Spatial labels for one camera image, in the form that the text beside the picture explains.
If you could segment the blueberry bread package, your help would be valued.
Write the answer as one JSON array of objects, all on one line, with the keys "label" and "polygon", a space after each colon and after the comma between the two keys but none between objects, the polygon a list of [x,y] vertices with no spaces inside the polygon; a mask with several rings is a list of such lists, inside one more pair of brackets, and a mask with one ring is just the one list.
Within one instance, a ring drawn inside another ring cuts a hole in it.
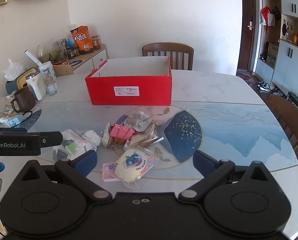
[{"label": "blueberry bread package", "polygon": [[114,176],[129,189],[136,190],[138,181],[154,166],[157,158],[143,151],[126,150],[114,163]]}]

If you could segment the red cardboard box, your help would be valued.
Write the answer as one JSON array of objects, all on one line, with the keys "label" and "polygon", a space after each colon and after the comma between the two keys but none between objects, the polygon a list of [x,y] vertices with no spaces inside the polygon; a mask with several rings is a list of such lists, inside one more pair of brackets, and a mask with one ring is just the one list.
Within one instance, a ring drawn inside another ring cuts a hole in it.
[{"label": "red cardboard box", "polygon": [[143,56],[106,60],[85,77],[93,105],[169,106],[171,59]]}]

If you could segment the yellow tissue box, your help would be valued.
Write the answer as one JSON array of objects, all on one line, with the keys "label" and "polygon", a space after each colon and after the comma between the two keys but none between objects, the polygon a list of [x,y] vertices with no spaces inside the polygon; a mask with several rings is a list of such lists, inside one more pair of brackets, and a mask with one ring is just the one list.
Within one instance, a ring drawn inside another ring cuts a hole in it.
[{"label": "yellow tissue box", "polygon": [[26,76],[32,74],[36,71],[36,68],[30,68],[26,72],[20,74],[14,81],[7,81],[5,88],[7,94],[11,94],[14,91],[17,91],[26,85]]}]

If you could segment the white printed sachet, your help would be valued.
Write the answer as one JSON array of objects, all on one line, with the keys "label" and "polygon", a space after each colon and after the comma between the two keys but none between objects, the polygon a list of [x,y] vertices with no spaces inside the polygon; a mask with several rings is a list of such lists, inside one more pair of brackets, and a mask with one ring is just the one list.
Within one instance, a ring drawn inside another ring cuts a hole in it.
[{"label": "white printed sachet", "polygon": [[152,118],[146,113],[139,111],[130,116],[128,116],[122,126],[126,128],[131,128],[137,132],[143,132],[150,125]]}]

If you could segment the silver foil snack bag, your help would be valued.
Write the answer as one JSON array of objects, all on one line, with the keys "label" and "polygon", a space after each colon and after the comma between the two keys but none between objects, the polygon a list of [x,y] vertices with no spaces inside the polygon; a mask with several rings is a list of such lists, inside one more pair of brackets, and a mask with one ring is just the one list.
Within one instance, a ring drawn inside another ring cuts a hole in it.
[{"label": "silver foil snack bag", "polygon": [[148,148],[163,140],[164,137],[158,135],[156,124],[150,124],[143,132],[134,133],[131,138],[125,142],[123,149],[126,151],[138,147]]}]

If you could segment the brown wooden chair right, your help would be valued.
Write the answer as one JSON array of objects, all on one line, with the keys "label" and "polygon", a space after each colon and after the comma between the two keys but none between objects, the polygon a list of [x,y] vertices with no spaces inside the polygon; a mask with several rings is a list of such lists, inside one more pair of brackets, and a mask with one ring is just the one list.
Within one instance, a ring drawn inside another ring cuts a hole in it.
[{"label": "brown wooden chair right", "polygon": [[269,97],[267,106],[287,135],[298,160],[298,110],[290,101],[277,95]]}]

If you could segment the white tissue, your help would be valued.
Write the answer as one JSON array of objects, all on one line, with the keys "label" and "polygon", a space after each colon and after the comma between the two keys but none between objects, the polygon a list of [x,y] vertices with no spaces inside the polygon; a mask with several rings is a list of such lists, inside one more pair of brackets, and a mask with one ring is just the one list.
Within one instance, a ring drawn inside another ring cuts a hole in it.
[{"label": "white tissue", "polygon": [[102,142],[102,138],[93,130],[88,130],[82,133],[82,138],[86,141],[91,142],[95,146],[99,146]]}]

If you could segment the cartoon printed cup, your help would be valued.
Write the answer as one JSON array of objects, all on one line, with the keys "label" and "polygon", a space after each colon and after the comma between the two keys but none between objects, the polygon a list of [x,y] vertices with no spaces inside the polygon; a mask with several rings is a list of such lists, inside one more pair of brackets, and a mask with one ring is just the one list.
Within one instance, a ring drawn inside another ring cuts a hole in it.
[{"label": "cartoon printed cup", "polygon": [[51,61],[47,61],[38,65],[39,71],[45,81],[48,76],[51,76],[56,81],[56,74]]}]

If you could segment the clear glass bottle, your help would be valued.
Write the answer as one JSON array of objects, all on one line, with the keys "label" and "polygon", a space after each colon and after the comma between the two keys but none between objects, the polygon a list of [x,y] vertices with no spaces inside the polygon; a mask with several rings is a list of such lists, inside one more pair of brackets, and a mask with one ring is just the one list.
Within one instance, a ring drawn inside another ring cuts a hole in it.
[{"label": "clear glass bottle", "polygon": [[53,95],[57,94],[56,83],[52,76],[47,75],[45,77],[45,86],[46,86],[46,90],[47,90],[47,93],[49,94],[49,96],[53,96]]}]

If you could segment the sneakers on floor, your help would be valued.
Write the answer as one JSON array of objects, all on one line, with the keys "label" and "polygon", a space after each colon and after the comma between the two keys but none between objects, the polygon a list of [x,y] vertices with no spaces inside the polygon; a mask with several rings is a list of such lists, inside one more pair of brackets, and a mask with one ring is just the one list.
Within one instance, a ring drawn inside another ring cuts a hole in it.
[{"label": "sneakers on floor", "polygon": [[271,88],[270,88],[270,84],[268,84],[266,81],[260,81],[257,84],[257,87],[261,90],[261,91],[265,91],[265,92],[270,92]]}]

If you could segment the white thermos cup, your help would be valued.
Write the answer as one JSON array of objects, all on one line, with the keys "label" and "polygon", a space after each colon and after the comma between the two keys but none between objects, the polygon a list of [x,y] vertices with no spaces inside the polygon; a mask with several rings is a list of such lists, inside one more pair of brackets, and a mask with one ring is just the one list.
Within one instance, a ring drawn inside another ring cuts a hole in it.
[{"label": "white thermos cup", "polygon": [[26,76],[26,83],[34,97],[40,101],[46,95],[46,88],[39,70]]}]

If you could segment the brown mug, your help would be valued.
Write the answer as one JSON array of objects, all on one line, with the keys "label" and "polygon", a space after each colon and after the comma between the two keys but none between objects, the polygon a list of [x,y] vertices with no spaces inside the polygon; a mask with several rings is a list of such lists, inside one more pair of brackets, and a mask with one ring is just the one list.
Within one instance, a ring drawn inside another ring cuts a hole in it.
[{"label": "brown mug", "polygon": [[22,87],[14,93],[14,98],[10,104],[16,113],[27,113],[34,108],[35,97],[27,86]]}]

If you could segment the brown wooden chair far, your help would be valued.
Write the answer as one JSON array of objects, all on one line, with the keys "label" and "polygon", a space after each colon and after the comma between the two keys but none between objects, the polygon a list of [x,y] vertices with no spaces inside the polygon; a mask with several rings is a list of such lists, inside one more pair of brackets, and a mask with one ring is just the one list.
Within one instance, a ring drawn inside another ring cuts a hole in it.
[{"label": "brown wooden chair far", "polygon": [[171,68],[193,70],[194,49],[188,45],[172,42],[157,42],[142,47],[143,56],[167,56]]}]

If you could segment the red lid jar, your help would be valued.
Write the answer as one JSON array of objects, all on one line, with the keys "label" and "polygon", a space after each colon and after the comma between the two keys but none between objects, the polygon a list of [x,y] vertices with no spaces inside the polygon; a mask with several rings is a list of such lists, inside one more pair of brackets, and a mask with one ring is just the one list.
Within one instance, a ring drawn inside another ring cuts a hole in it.
[{"label": "red lid jar", "polygon": [[93,49],[94,50],[101,49],[101,41],[100,41],[99,35],[92,36],[91,39],[92,39]]}]

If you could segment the glass terrarium bowl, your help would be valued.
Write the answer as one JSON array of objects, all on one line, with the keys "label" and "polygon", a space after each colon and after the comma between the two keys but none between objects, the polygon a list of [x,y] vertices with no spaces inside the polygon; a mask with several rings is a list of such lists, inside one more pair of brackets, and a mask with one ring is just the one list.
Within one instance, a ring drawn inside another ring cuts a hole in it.
[{"label": "glass terrarium bowl", "polygon": [[49,40],[37,46],[37,58],[40,62],[51,61],[53,65],[62,64],[66,61],[65,51],[61,43],[56,40]]}]

